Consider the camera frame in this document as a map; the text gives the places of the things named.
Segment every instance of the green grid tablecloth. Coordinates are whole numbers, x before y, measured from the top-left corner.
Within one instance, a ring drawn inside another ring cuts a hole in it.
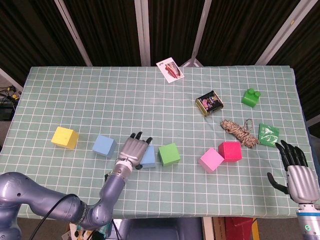
[[[295,216],[297,204],[274,190],[267,172],[285,184],[276,148],[242,147],[243,159],[208,174],[197,163],[209,148],[235,141],[224,119],[280,128],[279,139],[305,152],[314,166],[293,71],[287,66],[182,68],[184,79],[167,83],[156,67],[33,67],[0,155],[0,171],[18,171],[37,183],[75,193],[94,204],[104,174],[132,132],[143,130],[158,147],[175,142],[178,164],[134,170],[114,208],[115,218],[167,216]],[[261,92],[251,108],[241,104],[248,88]],[[203,117],[195,99],[215,90],[223,110]],[[75,150],[51,143],[58,126],[79,133]],[[96,155],[98,134],[118,144],[112,159]],[[36,218],[23,205],[20,217]]]

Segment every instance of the green toy block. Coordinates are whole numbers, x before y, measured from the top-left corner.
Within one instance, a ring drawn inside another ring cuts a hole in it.
[[[258,103],[260,95],[261,93],[259,91],[249,88],[247,91],[245,91],[241,102],[253,108]]]
[[[180,161],[180,155],[175,143],[159,147],[159,155],[162,166],[176,164]]]
[[[267,145],[271,147],[276,146],[276,142],[279,138],[279,128],[274,126],[269,126],[263,123],[259,124],[259,142],[262,145]]]

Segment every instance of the pink cube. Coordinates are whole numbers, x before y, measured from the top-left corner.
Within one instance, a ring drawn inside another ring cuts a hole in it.
[[[218,147],[219,154],[224,162],[236,162],[242,159],[241,143],[238,141],[225,141]]]
[[[210,148],[200,157],[198,163],[211,174],[223,161],[224,158],[214,148]]]

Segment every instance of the gray robot arm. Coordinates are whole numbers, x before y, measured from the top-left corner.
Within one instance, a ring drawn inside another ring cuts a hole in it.
[[[320,199],[316,176],[308,167],[305,154],[300,148],[283,140],[281,143],[283,146],[276,143],[276,147],[286,172],[287,186],[278,184],[270,172],[267,173],[268,180],[275,189],[290,195],[298,204],[296,214],[304,239],[320,240],[320,211],[314,205]]]
[[[103,227],[112,219],[117,202],[133,167],[138,167],[151,142],[140,140],[142,132],[133,133],[125,142],[114,168],[104,183],[95,205],[88,206],[77,196],[66,196],[61,192],[40,186],[18,172],[0,175],[0,239],[19,240],[21,231],[17,215],[21,204],[28,204],[39,216],[45,216],[63,197],[66,198],[50,213],[49,218],[79,224],[86,230]]]

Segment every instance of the light blue cube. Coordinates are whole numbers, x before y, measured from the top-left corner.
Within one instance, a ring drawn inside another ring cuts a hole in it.
[[[117,143],[114,139],[99,135],[92,147],[92,151],[97,154],[106,156],[107,158],[111,158],[112,154],[114,154]]]
[[[149,145],[147,147],[140,164],[143,169],[156,167],[155,146]]]

